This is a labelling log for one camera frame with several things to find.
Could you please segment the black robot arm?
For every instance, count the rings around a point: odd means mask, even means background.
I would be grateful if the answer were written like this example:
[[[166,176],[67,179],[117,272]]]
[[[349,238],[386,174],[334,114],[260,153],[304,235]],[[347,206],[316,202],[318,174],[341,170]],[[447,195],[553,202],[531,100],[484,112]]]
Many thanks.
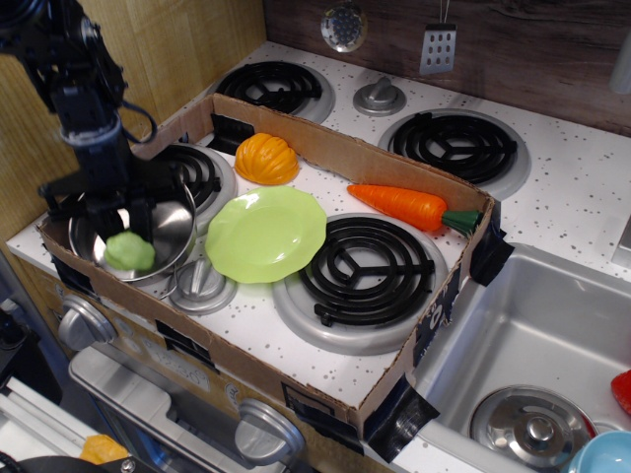
[[[125,100],[122,69],[111,58],[100,28],[77,1],[4,1],[1,51],[15,57],[38,95],[60,122],[78,171],[43,184],[39,195],[54,220],[87,219],[99,237],[131,231],[151,242],[153,212],[168,201],[184,201],[176,168],[143,160],[132,145],[148,144],[124,128],[119,111],[144,114]]]

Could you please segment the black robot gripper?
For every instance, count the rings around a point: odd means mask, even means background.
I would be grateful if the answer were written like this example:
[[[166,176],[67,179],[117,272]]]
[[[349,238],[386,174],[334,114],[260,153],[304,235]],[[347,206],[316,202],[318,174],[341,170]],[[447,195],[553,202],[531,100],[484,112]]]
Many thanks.
[[[182,201],[184,184],[175,167],[135,156],[126,139],[114,138],[73,148],[79,169],[41,185],[37,191],[56,219],[88,217],[98,236],[107,241],[124,230],[119,209],[129,213],[129,229],[153,242],[153,209]]]

